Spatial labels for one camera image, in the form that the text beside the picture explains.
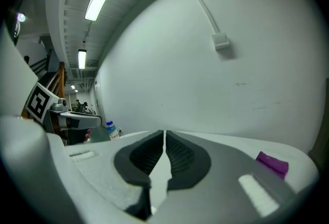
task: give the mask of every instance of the person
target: person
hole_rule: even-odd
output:
[[[79,102],[78,99],[77,99],[77,112],[82,113],[82,105],[81,105],[81,103]]]
[[[83,113],[87,113],[88,112],[87,111],[87,108],[86,108],[87,106],[88,106],[87,102],[84,102],[83,105],[82,105],[82,112]]]

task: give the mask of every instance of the railing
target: railing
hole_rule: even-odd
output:
[[[44,58],[30,66],[31,70],[35,73],[35,75],[38,75],[43,70],[48,70],[51,51],[52,50],[50,49],[46,58]],[[29,64],[30,57],[25,56],[24,60],[27,64]]]
[[[67,81],[67,75],[64,68],[64,63],[60,62],[58,71],[51,77],[46,88],[59,98],[64,98],[64,86]]]

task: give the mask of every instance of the ceiling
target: ceiling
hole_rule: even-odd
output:
[[[106,0],[94,22],[84,18],[89,0],[38,0],[41,1],[45,2],[46,13],[43,9],[34,9],[35,19],[38,19],[34,20],[35,26],[40,25],[41,18],[46,18],[48,28],[38,31],[49,32],[43,35],[50,34],[59,60],[65,63],[68,74],[65,91],[74,92],[71,84],[80,87],[80,91],[90,90],[105,46],[125,16],[140,0]],[[79,70],[78,50],[84,46],[87,50],[86,69]]]
[[[65,0],[64,5],[64,39],[71,68],[78,68],[78,50],[86,41],[87,67],[98,67],[104,47],[124,17],[140,0],[106,0],[95,22],[84,19],[89,0]],[[97,69],[86,76],[95,76]]]

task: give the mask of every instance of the white wall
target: white wall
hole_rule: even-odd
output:
[[[45,50],[45,47],[38,43],[19,39],[16,48],[23,58],[24,56],[30,57],[29,66],[47,57],[47,52]]]
[[[71,107],[71,105],[70,105],[70,97],[69,97],[69,95],[64,95],[64,98],[65,98],[65,100],[66,100],[66,106],[67,106],[67,108],[68,108],[69,110],[71,110],[72,107]]]
[[[71,98],[71,104],[75,104],[77,103],[77,94],[70,94],[70,98]]]
[[[104,53],[105,116],[126,134],[186,130],[309,151],[329,75],[328,43],[312,1],[204,2],[232,47],[214,50],[197,0],[142,0]]]
[[[60,67],[60,61],[56,55],[56,52],[52,50],[49,60],[48,71],[49,72],[56,72]]]
[[[98,115],[97,106],[96,106],[96,92],[95,92],[95,82],[92,82],[92,87],[90,89],[90,108],[93,107],[93,110]]]

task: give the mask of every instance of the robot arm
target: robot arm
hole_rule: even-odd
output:
[[[89,129],[101,125],[100,116],[68,111],[66,105],[64,98],[57,97],[40,83],[36,83],[27,100],[26,109],[48,133]]]

